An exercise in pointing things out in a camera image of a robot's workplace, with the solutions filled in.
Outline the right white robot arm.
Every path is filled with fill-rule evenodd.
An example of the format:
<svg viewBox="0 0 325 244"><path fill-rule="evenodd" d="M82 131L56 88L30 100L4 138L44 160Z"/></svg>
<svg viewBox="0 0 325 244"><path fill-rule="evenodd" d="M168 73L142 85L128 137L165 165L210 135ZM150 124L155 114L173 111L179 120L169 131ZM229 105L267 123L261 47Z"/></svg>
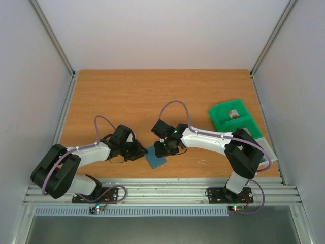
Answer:
<svg viewBox="0 0 325 244"><path fill-rule="evenodd" d="M155 155L176 155L179 149L200 148L226 156L232 173L222 190L226 202L234 202L242 196L242 190L257 173L264 153L260 145L243 129L235 132L212 132L178 124L168 125L161 119L151 129L159 138L155 142Z"/></svg>

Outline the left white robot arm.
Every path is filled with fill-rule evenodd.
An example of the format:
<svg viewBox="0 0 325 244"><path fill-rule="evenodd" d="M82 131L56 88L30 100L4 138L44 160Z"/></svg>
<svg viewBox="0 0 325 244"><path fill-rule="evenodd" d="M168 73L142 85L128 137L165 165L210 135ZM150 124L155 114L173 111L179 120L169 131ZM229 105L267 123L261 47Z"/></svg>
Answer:
<svg viewBox="0 0 325 244"><path fill-rule="evenodd" d="M89 202L98 202L102 197L101 183L90 175L78 176L77 170L117 156L125 161L134 161L146 154L148 150L136 139L132 129L119 125L114 133L89 145L53 145L31 173L30 180L41 188L42 194L54 199L71 193L85 196Z"/></svg>

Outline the blue card holder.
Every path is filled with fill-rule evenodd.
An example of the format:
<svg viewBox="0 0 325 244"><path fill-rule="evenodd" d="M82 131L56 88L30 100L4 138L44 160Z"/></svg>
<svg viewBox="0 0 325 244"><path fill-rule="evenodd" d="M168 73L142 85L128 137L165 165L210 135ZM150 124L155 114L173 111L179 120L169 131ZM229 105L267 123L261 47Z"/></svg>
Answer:
<svg viewBox="0 0 325 244"><path fill-rule="evenodd" d="M145 158L148 161L150 167L152 169L157 169L158 167L162 166L164 163L166 163L166 159L164 157L158 158L155 155L155 148L154 145L147 148L148 153L145 154Z"/></svg>

